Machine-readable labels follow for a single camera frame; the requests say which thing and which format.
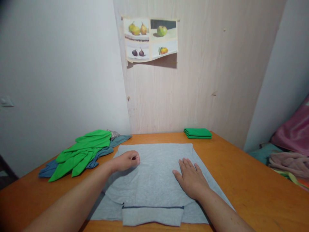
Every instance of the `table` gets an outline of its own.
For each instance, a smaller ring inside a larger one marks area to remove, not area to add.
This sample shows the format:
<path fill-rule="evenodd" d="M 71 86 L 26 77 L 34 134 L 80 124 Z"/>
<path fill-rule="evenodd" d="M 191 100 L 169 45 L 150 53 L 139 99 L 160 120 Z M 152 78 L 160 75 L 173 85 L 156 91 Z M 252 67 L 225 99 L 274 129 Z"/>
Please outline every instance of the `table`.
<path fill-rule="evenodd" d="M 184 133 L 133 135 L 123 145 L 147 143 L 192 143 L 193 148 L 217 181 L 239 215 L 257 231 L 307 231 L 309 194 L 225 141 L 215 133 L 211 140 L 188 139 Z M 101 157 L 100 164 L 117 152 Z M 20 231 L 53 202 L 81 182 L 93 170 L 78 177 L 52 183 L 39 179 L 41 165 L 0 191 L 0 230 Z M 81 231 L 212 231 L 206 224 L 169 227 L 149 223 L 123 227 L 121 221 L 85 222 Z"/>

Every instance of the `hand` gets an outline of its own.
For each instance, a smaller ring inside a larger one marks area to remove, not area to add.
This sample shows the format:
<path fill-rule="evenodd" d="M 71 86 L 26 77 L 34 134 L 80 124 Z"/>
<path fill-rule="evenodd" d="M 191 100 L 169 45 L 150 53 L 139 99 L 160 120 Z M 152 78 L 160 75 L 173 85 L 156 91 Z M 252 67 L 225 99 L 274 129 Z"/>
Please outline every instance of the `hand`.
<path fill-rule="evenodd" d="M 182 176 L 178 171 L 173 170 L 176 180 L 189 197 L 198 200 L 203 190 L 210 189 L 200 167 L 196 163 L 193 166 L 191 161 L 185 158 L 179 160 L 179 165 Z"/>
<path fill-rule="evenodd" d="M 140 158 L 137 151 L 127 151 L 121 156 L 118 156 L 111 160 L 115 165 L 115 171 L 125 171 L 130 167 L 140 164 Z"/>

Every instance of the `wall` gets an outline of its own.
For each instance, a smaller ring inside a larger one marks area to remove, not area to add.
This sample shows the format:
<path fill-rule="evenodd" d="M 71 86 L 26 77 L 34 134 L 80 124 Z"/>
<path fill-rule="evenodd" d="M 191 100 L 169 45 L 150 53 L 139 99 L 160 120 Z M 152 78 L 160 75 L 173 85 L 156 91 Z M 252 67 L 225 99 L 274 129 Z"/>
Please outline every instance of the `wall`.
<path fill-rule="evenodd" d="M 309 1 L 288 0 L 258 97 L 245 151 L 268 142 L 309 93 Z"/>
<path fill-rule="evenodd" d="M 11 1 L 0 23 L 0 154 L 23 176 L 96 129 L 130 133 L 112 0 Z"/>
<path fill-rule="evenodd" d="M 243 148 L 284 5 L 114 0 L 132 133 L 206 127 Z M 180 19 L 178 54 L 127 67 L 122 15 Z"/>

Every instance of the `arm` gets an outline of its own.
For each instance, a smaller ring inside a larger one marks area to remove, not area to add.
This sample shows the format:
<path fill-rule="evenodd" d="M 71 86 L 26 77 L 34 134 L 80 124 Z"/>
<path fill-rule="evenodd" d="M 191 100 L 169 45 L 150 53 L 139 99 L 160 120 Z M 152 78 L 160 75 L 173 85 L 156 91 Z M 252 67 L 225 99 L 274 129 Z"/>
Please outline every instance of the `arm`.
<path fill-rule="evenodd" d="M 200 167 L 189 159 L 179 160 L 182 175 L 173 170 L 185 193 L 197 200 L 217 232 L 254 231 L 228 204 L 209 187 Z"/>
<path fill-rule="evenodd" d="M 25 231 L 78 231 L 109 176 L 113 172 L 127 170 L 139 163 L 140 158 L 136 151 L 127 151 L 121 156 L 105 162 L 52 204 Z"/>

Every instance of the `wood grain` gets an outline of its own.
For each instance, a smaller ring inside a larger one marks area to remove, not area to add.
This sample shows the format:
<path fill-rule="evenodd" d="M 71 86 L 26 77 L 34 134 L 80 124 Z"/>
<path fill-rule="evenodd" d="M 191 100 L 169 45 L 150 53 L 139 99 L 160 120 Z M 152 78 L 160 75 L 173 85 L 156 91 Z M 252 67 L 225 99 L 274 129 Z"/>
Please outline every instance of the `wood grain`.
<path fill-rule="evenodd" d="M 131 132 L 205 127 L 243 148 L 285 2 L 114 0 Z M 177 55 L 127 68 L 121 15 L 180 19 Z"/>
<path fill-rule="evenodd" d="M 192 143 L 193 148 L 217 181 L 239 215 L 256 231 L 307 231 L 309 194 L 215 133 L 211 140 L 190 140 L 184 133 L 133 135 L 123 143 Z M 98 160 L 112 159 L 114 153 Z M 59 197 L 81 182 L 70 175 L 48 183 L 38 179 L 42 165 L 0 191 L 1 231 L 20 231 Z M 119 221 L 89 221 L 84 231 L 212 231 L 209 225 L 185 224 L 168 227 L 149 223 L 123 227 Z"/>

